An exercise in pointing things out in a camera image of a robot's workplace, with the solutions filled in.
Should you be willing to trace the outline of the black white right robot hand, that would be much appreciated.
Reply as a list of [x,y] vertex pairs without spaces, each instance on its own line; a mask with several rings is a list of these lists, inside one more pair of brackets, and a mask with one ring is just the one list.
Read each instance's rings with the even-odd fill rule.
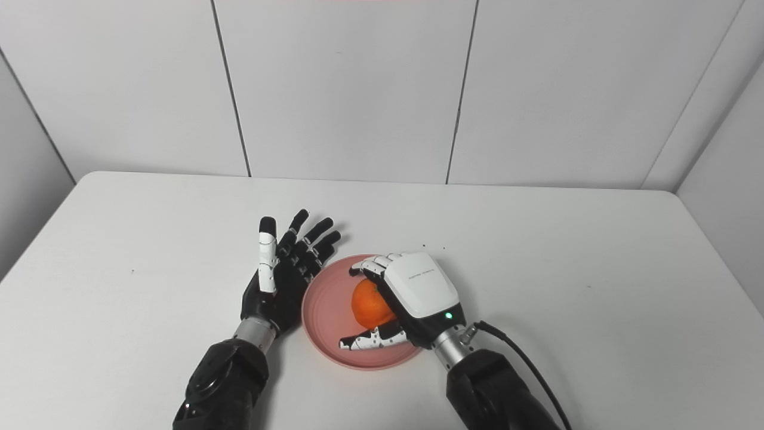
[[363,276],[372,296],[387,309],[377,321],[365,323],[365,331],[341,338],[341,349],[388,348],[406,342],[434,349],[442,334],[466,326],[455,286],[428,253],[371,256],[352,264],[349,275]]

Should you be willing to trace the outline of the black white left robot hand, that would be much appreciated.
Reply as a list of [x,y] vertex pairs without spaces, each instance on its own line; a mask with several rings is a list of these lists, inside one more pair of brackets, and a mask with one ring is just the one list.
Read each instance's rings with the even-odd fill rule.
[[300,210],[280,239],[276,239],[275,218],[260,220],[257,271],[242,296],[240,319],[265,321],[277,336],[289,332],[300,321],[309,283],[325,267],[341,239],[330,217],[302,234],[308,217],[307,210]]

